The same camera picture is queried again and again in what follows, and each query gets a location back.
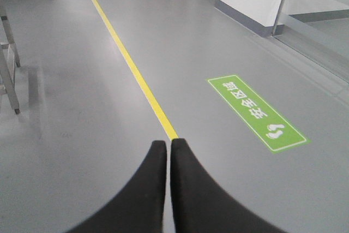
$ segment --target green floor sign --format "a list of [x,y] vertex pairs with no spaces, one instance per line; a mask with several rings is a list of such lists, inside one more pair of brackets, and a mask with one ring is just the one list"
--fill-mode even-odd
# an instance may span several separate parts
[[208,82],[272,152],[309,143],[237,75],[209,79]]

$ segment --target yellow floor stripe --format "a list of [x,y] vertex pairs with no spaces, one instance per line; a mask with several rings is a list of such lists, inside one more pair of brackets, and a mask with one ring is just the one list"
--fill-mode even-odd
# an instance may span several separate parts
[[170,123],[169,119],[166,117],[164,111],[162,110],[161,106],[159,105],[158,101],[155,99],[155,96],[153,95],[153,92],[149,88],[148,84],[144,80],[142,74],[138,70],[136,64],[133,62],[130,54],[128,53],[127,49],[125,48],[124,44],[121,42],[118,34],[116,33],[115,29],[111,25],[108,17],[105,15],[104,11],[102,10],[102,7],[98,3],[97,0],[92,0],[94,6],[96,7],[99,15],[101,16],[104,24],[109,30],[109,33],[111,34],[111,37],[114,39],[116,45],[118,46],[120,52],[125,58],[125,61],[127,65],[129,66],[131,72],[133,73],[134,77],[136,78],[138,84],[140,85],[141,89],[143,90],[143,93],[147,97],[152,109],[154,110],[156,116],[158,117],[161,125],[163,126],[167,136],[172,140],[175,138],[178,138],[178,135],[173,128],[172,124]]

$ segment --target gray baseboard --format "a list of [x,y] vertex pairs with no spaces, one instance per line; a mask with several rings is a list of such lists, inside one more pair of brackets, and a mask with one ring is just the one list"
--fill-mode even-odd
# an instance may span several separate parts
[[316,22],[332,19],[346,19],[349,17],[349,9],[345,10],[334,10],[325,12],[305,13],[290,15],[291,17],[303,22]]
[[[241,12],[222,2],[221,0],[216,0],[215,7],[222,11],[224,14],[228,15],[232,19],[242,24],[243,26],[260,35],[261,37],[269,37],[273,33],[273,26],[265,27],[257,21],[249,18],[248,16],[242,14]],[[277,28],[276,31],[282,31],[282,28],[280,26],[278,27],[279,28]]]

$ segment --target corridor floor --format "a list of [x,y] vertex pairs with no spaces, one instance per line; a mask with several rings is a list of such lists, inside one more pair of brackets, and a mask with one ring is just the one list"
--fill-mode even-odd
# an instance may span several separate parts
[[[91,0],[4,1],[22,67],[21,114],[0,97],[0,232],[65,232],[117,194],[153,140],[170,151],[170,139]],[[290,233],[347,232],[347,82],[215,0],[97,1],[178,136],[230,195]],[[273,154],[207,82],[227,75],[311,142]],[[165,233],[175,231],[169,193]]]

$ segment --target glass door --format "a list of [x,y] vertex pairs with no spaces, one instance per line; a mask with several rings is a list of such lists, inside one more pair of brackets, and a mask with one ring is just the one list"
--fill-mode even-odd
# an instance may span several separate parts
[[274,37],[349,82],[349,0],[283,0],[275,24]]

